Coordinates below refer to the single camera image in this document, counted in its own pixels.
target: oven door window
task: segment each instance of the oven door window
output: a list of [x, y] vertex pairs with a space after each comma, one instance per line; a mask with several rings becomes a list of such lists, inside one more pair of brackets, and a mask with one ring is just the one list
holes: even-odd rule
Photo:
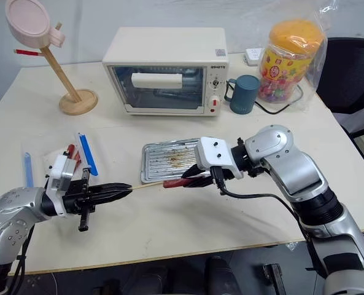
[[133, 108], [197, 109], [203, 105], [203, 68], [111, 66], [125, 103]]

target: blue plastic stick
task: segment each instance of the blue plastic stick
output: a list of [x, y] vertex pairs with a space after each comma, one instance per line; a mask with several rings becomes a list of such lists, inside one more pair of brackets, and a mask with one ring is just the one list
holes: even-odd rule
[[32, 160], [28, 152], [24, 155], [26, 187], [33, 187]]
[[97, 168], [96, 168], [96, 165], [95, 165], [95, 160], [93, 160], [93, 156], [91, 155], [89, 144], [88, 144], [88, 141], [86, 139], [86, 136], [83, 135], [83, 134], [80, 134], [79, 135], [79, 140], [81, 140], [81, 144], [82, 144], [83, 152], [85, 153], [86, 161], [90, 165], [90, 174], [92, 174], [94, 176], [97, 176], [98, 172], [97, 172]]

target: white wall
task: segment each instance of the white wall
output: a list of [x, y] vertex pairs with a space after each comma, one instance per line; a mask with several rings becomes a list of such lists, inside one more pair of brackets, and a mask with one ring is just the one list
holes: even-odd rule
[[[221, 26], [230, 52], [264, 45], [271, 25], [308, 16], [303, 8], [334, 0], [42, 0], [52, 24], [63, 23], [66, 41], [53, 47], [60, 63], [100, 61], [119, 26]], [[364, 37], [364, 0], [338, 0], [329, 36]], [[24, 49], [10, 34], [0, 0], [0, 99], [22, 66], [46, 65], [41, 57], [13, 54]]]

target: toaster oven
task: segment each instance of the toaster oven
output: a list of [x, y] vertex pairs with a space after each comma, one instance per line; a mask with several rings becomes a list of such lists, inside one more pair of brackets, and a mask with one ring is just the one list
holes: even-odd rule
[[128, 114], [215, 116], [227, 80], [225, 32], [121, 27], [103, 65]]

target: round wooden base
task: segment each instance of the round wooden base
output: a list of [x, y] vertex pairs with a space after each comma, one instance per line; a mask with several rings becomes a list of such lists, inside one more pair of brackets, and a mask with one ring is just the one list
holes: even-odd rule
[[95, 92], [89, 89], [77, 89], [77, 93], [82, 101], [75, 103], [70, 94], [64, 95], [59, 101], [59, 108], [67, 115], [81, 115], [93, 109], [98, 97]]

